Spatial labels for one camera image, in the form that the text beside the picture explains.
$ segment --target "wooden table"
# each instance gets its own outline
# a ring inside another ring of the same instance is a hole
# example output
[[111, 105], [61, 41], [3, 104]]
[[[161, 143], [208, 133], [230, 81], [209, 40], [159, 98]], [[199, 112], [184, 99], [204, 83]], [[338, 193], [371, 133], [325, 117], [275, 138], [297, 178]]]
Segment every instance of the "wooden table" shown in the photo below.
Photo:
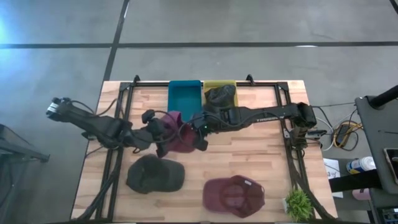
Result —
[[[292, 102], [308, 103], [304, 82], [286, 81]], [[104, 111], [118, 97], [120, 82], [104, 82], [97, 113]], [[239, 106], [261, 108], [276, 106], [275, 92], [268, 87], [238, 87]], [[167, 87], [135, 87], [130, 121], [133, 128], [143, 126], [141, 114], [147, 109], [167, 110]], [[106, 114], [114, 116], [115, 106]], [[155, 145], [139, 154], [132, 148], [124, 150], [115, 204], [115, 222], [283, 222], [290, 221], [282, 199], [291, 189], [285, 147], [279, 121], [256, 123], [236, 132], [212, 134], [207, 137], [207, 151], [189, 154], [170, 152], [165, 159], [185, 166], [185, 182], [181, 190], [172, 193], [139, 194], [126, 185], [127, 170], [144, 154], [155, 154]], [[91, 142], [88, 152], [96, 149]], [[106, 149], [85, 160], [73, 207], [72, 218], [78, 217], [94, 199], [101, 185]], [[305, 167], [312, 192], [326, 210], [337, 217], [335, 203], [318, 145], [309, 144], [305, 150]], [[207, 211], [202, 205], [205, 182], [219, 177], [244, 175], [259, 182], [265, 189], [266, 204], [247, 218]], [[108, 209], [108, 199], [104, 209]]]

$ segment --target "gray floor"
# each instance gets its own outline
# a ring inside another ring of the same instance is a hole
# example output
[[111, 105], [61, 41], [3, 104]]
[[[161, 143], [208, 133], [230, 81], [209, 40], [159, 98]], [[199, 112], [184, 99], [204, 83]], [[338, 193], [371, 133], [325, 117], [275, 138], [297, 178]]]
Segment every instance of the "gray floor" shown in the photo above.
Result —
[[[112, 43], [122, 3], [0, 1], [0, 44]], [[388, 0], [131, 0], [120, 42], [397, 41], [397, 25]], [[29, 166], [10, 223], [69, 219], [87, 142], [80, 129], [47, 119], [45, 110], [54, 96], [95, 108], [109, 53], [0, 49], [0, 123], [51, 154], [49, 163]], [[305, 80], [311, 104], [328, 105], [396, 85], [397, 65], [398, 47], [119, 49], [110, 79], [243, 79], [250, 73], [258, 80]], [[332, 123], [353, 110], [325, 108]], [[369, 155], [359, 136], [355, 151], [332, 148], [323, 155]], [[339, 216], [363, 221], [358, 212]]]

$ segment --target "wire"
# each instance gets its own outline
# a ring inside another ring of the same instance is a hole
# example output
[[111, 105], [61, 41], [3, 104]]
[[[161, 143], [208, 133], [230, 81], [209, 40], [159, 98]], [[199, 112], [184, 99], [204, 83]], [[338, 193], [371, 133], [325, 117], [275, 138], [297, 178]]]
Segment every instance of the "wire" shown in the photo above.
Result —
[[[333, 127], [331, 125], [329, 125], [326, 121], [324, 121], [324, 120], [322, 120], [320, 118], [316, 118], [316, 119], [321, 121], [321, 122], [323, 122], [325, 125], [327, 125], [330, 128], [331, 133], [333, 134], [334, 130], [333, 130]], [[333, 142], [326, 149], [322, 149], [322, 151], [327, 151], [327, 150], [331, 149], [332, 147], [333, 147]]]
[[133, 154], [137, 154], [137, 153], [139, 153], [139, 152], [141, 152], [141, 149], [139, 149], [138, 147], [136, 147], [136, 148], [132, 151]]
[[95, 112], [94, 112], [89, 106], [87, 106], [86, 104], [84, 104], [84, 103], [82, 103], [82, 102], [80, 102], [80, 101], [72, 100], [71, 103], [72, 103], [72, 104], [73, 104], [73, 103], [78, 103], [78, 104], [84, 106], [85, 108], [87, 108], [87, 109], [93, 114], [93, 115], [87, 116], [87, 118], [97, 118], [97, 117], [99, 117], [99, 116], [101, 116], [101, 115], [104, 115], [106, 112], [108, 112], [108, 111], [112, 108], [112, 106], [114, 105], [114, 102], [116, 102], [116, 100], [118, 101], [118, 105], [120, 105], [120, 107], [121, 107], [120, 112], [122, 113], [122, 116], [124, 117], [123, 105], [122, 105], [122, 103], [121, 103], [117, 98], [115, 98], [115, 99], [112, 101], [112, 103], [111, 103], [103, 112], [101, 112], [101, 113], [99, 113], [99, 114], [95, 114]]
[[[178, 127], [177, 122], [174, 120], [173, 116], [172, 116], [171, 114], [169, 114], [168, 112], [160, 111], [160, 110], [154, 111], [154, 112], [155, 112], [155, 113], [166, 114], [167, 116], [169, 116], [169, 117], [172, 119], [172, 121], [175, 123], [175, 126]], [[172, 134], [169, 138], [167, 138], [167, 139], [160, 140], [160, 141], [149, 141], [149, 140], [147, 140], [147, 139], [143, 139], [143, 138], [141, 138], [141, 137], [138, 137], [138, 136], [134, 135], [134, 132], [131, 132], [131, 135], [133, 135], [133, 137], [135, 137], [135, 138], [137, 138], [137, 139], [139, 139], [139, 140], [141, 140], [141, 141], [143, 141], [143, 142], [146, 142], [146, 143], [165, 143], [165, 142], [169, 142], [169, 141], [173, 140], [173, 139], [176, 137], [177, 134], [178, 134], [178, 131], [177, 131], [177, 130], [174, 130], [173, 134]]]
[[86, 104], [84, 104], [80, 101], [72, 100], [71, 103], [72, 103], [72, 105], [73, 105], [73, 103], [80, 104], [80, 105], [84, 106], [85, 108], [87, 108], [92, 114], [95, 114], [95, 112], [89, 106], [87, 106]]
[[101, 147], [99, 147], [99, 148], [97, 148], [97, 149], [92, 150], [91, 152], [89, 152], [89, 153], [86, 154], [85, 158], [87, 158], [90, 154], [92, 154], [92, 153], [94, 153], [94, 152], [96, 152], [96, 151], [98, 151], [98, 150], [100, 150], [100, 149], [102, 149], [102, 148], [104, 148], [104, 146], [101, 146]]
[[337, 103], [337, 104], [333, 104], [333, 105], [322, 105], [322, 106], [312, 106], [312, 107], [329, 107], [329, 106], [341, 106], [341, 105], [351, 105], [351, 104], [355, 104], [354, 102], [351, 103]]
[[313, 106], [313, 108], [319, 109], [323, 113], [323, 115], [324, 115], [326, 121], [328, 122], [328, 124], [330, 125], [330, 127], [332, 127], [332, 125], [331, 125], [331, 123], [330, 123], [330, 121], [328, 119], [328, 116], [326, 116], [326, 113], [324, 112], [324, 110], [321, 107], [319, 107], [319, 106]]
[[338, 170], [338, 169], [336, 169], [336, 168], [334, 168], [334, 167], [331, 167], [331, 166], [329, 166], [329, 165], [327, 165], [327, 164], [325, 164], [325, 166], [327, 166], [327, 167], [329, 167], [329, 168], [331, 168], [331, 169], [334, 169], [334, 170], [337, 171], [337, 172], [340, 172], [340, 170]]
[[301, 152], [301, 157], [304, 158], [304, 156], [305, 156], [305, 151], [304, 151], [304, 149], [300, 148], [299, 150], [300, 150], [300, 152]]
[[192, 123], [192, 122], [194, 122], [194, 121], [196, 121], [196, 120], [198, 120], [198, 119], [202, 119], [203, 117], [204, 117], [204, 116], [200, 116], [200, 117], [197, 117], [197, 118], [192, 118], [191, 120], [189, 120], [189, 121], [187, 121], [186, 123], [183, 123], [183, 124], [181, 125], [181, 127], [178, 129], [178, 134], [177, 134], [177, 136], [178, 136], [179, 140], [182, 142], [182, 144], [184, 144], [185, 146], [188, 146], [188, 147], [196, 147], [197, 145], [200, 145], [200, 143], [203, 142], [203, 135], [202, 135], [200, 129], [198, 130], [200, 142], [197, 143], [196, 145], [192, 145], [192, 144], [186, 143], [186, 142], [182, 139], [182, 136], [181, 136], [181, 130], [183, 129], [184, 125], [190, 124], [190, 123]]
[[93, 115], [93, 116], [87, 116], [87, 118], [97, 118], [97, 117], [99, 117], [101, 115], [104, 115], [106, 112], [108, 112], [112, 108], [112, 106], [114, 105], [114, 102], [116, 102], [116, 100], [118, 100], [118, 99], [114, 99], [112, 101], [112, 103], [108, 106], [108, 108], [106, 108], [103, 112], [101, 112], [99, 114], [96, 114], [96, 115]]
[[[354, 149], [356, 148], [356, 146], [358, 145], [359, 136], [358, 136], [358, 134], [357, 134], [355, 131], [357, 131], [358, 129], [361, 129], [361, 128], [362, 128], [362, 124], [361, 124], [361, 123], [354, 122], [354, 121], [352, 120], [353, 115], [354, 115], [354, 113], [355, 113], [356, 111], [357, 111], [357, 110], [354, 110], [354, 111], [350, 114], [349, 120], [348, 120], [348, 121], [342, 121], [342, 122], [338, 125], [338, 127], [333, 131], [333, 133], [332, 133], [332, 135], [331, 135], [331, 141], [332, 141], [332, 143], [333, 143], [333, 145], [334, 145], [335, 147], [338, 147], [338, 148], [340, 148], [340, 149], [342, 149], [342, 150], [345, 150], [345, 151], [352, 151], [352, 150], [354, 150]], [[340, 142], [340, 144], [337, 144], [336, 139], [337, 139], [337, 137], [339, 136], [339, 134], [337, 134], [337, 133], [340, 133], [340, 130], [342, 129], [342, 127], [343, 127], [344, 125], [347, 125], [347, 126], [349, 127], [349, 129], [348, 129], [347, 132], [343, 135], [344, 137], [343, 137], [343, 140]], [[343, 144], [344, 144], [344, 142], [347, 141], [347, 138], [348, 138], [349, 134], [351, 134], [351, 133], [354, 133], [355, 136], [356, 136], [355, 145], [354, 145], [351, 149], [344, 148]]]
[[341, 120], [337, 121], [336, 125], [334, 125], [334, 127], [337, 127], [341, 122], [343, 122], [346, 118], [348, 118], [349, 116], [351, 116], [351, 113], [349, 113], [348, 115], [346, 115], [344, 118], [342, 118]]

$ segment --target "teal tray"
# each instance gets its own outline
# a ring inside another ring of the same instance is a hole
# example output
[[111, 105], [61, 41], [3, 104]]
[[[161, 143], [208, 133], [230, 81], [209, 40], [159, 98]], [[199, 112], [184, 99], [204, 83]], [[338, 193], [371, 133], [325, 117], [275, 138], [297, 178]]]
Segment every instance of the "teal tray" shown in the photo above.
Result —
[[199, 80], [170, 81], [167, 111], [180, 111], [184, 122], [189, 121], [194, 113], [200, 113], [201, 82]]

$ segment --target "potted plant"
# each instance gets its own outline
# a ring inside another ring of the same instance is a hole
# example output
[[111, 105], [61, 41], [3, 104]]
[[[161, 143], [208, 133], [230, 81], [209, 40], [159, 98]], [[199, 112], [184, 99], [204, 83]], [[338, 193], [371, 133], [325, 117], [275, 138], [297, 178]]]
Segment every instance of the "potted plant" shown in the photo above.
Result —
[[283, 199], [286, 214], [295, 222], [307, 221], [312, 216], [312, 204], [307, 194], [296, 189]]

